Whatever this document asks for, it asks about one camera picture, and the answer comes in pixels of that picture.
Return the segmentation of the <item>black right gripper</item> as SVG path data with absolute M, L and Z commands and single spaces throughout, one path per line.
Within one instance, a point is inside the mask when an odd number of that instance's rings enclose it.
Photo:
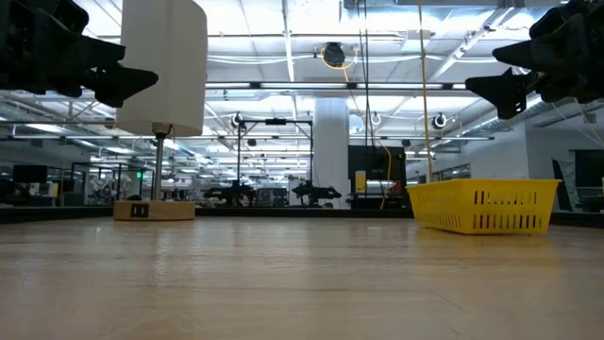
M 499 47 L 493 57 L 533 71 L 515 75 L 469 77 L 464 85 L 495 106 L 499 119 L 512 119 L 528 107 L 539 74 L 552 75 L 553 85 L 542 93 L 547 100 L 572 96 L 580 103 L 604 98 L 604 8 L 573 8 L 555 31 L 539 40 Z

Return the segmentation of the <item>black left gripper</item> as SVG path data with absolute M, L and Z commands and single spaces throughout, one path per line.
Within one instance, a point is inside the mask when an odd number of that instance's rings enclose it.
M 0 2 L 0 90 L 80 97 L 86 88 L 119 109 L 159 81 L 154 72 L 113 63 L 124 58 L 124 46 L 69 30 L 51 14 L 53 4 Z

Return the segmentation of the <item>white shade wooden base lamp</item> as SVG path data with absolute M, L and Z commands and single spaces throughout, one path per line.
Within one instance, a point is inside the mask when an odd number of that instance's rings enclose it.
M 152 197 L 114 203 L 117 221 L 184 221 L 195 218 L 192 202 L 160 199 L 165 142 L 203 133 L 208 60 L 208 18 L 195 0 L 123 0 L 121 43 L 126 67 L 155 73 L 151 87 L 117 111 L 117 127 L 155 137 Z

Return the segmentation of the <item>yellow plastic basket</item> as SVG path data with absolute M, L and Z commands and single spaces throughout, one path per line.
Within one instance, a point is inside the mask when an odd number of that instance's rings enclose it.
M 458 234 L 546 234 L 558 179 L 466 178 L 407 188 L 415 222 Z

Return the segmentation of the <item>black leaning panel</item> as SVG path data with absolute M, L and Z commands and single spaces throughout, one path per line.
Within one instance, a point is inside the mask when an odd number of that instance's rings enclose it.
M 552 169 L 554 179 L 560 182 L 556 190 L 559 207 L 562 211 L 572 212 L 573 207 L 570 200 L 570 195 L 568 194 L 562 168 L 558 160 L 552 159 Z

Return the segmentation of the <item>black monitor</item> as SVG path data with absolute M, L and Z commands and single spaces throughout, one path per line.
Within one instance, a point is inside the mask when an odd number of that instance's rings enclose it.
M 15 164 L 12 179 L 17 183 L 44 183 L 48 178 L 46 165 Z

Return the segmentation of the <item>black equipment cabinet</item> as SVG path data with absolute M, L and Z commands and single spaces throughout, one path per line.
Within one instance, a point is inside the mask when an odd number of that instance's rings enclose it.
M 350 145 L 347 203 L 352 210 L 403 210 L 410 206 L 407 192 L 406 153 L 403 147 Z M 367 192 L 355 193 L 355 172 L 367 175 Z

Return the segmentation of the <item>white building column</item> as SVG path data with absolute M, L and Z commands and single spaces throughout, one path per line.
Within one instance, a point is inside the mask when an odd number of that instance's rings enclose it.
M 346 209 L 350 191 L 348 178 L 349 108 L 345 98 L 315 100 L 313 115 L 313 181 L 318 187 L 332 187 L 341 198 L 322 199 L 335 209 Z

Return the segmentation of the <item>dark wall screen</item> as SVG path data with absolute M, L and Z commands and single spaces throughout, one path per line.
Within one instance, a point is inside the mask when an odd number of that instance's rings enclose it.
M 579 188 L 602 187 L 604 179 L 604 149 L 571 150 L 575 165 L 575 185 Z

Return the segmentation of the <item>black table border rail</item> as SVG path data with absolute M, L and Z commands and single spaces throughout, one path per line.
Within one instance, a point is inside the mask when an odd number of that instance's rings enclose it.
M 196 208 L 196 216 L 302 217 L 302 218 L 401 218 L 413 219 L 410 210 L 334 210 L 301 208 Z M 113 216 L 109 206 L 0 208 L 0 224 Z M 604 213 L 554 212 L 550 224 L 604 229 Z

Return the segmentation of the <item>black metal frame rig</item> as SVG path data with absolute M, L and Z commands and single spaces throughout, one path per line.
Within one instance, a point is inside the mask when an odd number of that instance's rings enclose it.
M 249 132 L 251 132 L 255 126 L 257 126 L 258 124 L 261 125 L 266 125 L 266 126 L 286 126 L 286 125 L 294 125 L 296 127 L 296 130 L 298 132 L 302 132 L 302 134 L 305 136 L 306 139 L 308 139 L 310 141 L 310 148 L 308 150 L 308 152 L 304 151 L 304 150 L 280 150 L 280 151 L 262 151 L 262 150 L 248 150 L 250 155 L 256 155 L 259 154 L 259 158 L 260 159 L 268 159 L 269 156 L 271 156 L 271 152 L 274 155 L 281 155 L 279 156 L 279 158 L 287 158 L 285 157 L 285 154 L 289 153 L 294 153 L 296 155 L 302 155 L 304 152 L 306 152 L 306 155 L 309 156 L 309 160 L 308 160 L 308 174 L 306 177 L 306 182 L 308 182 L 310 185 L 313 184 L 313 168 L 314 168 L 314 155 L 313 155 L 313 147 L 314 147 L 314 129 L 313 129 L 313 122 L 312 121 L 300 121 L 300 120 L 289 120 L 289 119 L 285 119 L 285 118 L 267 118 L 267 119 L 251 119 L 251 120 L 245 120 L 243 119 L 240 122 L 240 125 L 237 127 L 237 178 L 232 182 L 231 185 L 231 189 L 233 194 L 236 196 L 235 198 L 237 198 L 237 206 L 243 206 L 242 202 L 240 202 L 239 198 L 241 197 L 246 197 L 248 199 L 248 203 L 249 203 L 249 208 L 255 208 L 258 207 L 258 191 L 256 189 L 252 189 L 251 186 L 247 185 L 247 184 L 242 184 L 242 175 L 241 175 L 241 164 L 242 164 L 242 140 L 245 139 L 245 136 L 248 135 Z M 309 132 L 307 133 L 306 130 L 304 130 L 300 125 L 301 124 L 307 124 L 309 126 Z M 246 126 L 246 130 L 245 130 L 245 134 L 242 133 L 243 131 L 243 126 Z M 296 137 L 296 135 L 294 136 L 285 136 L 285 135 L 266 135 L 264 137 L 261 137 L 260 135 L 258 136 L 251 136 L 249 137 L 249 140 L 258 140 L 258 139 L 263 139 L 263 140 L 280 140 L 280 139 L 291 139 L 291 140 L 298 140 L 298 137 Z

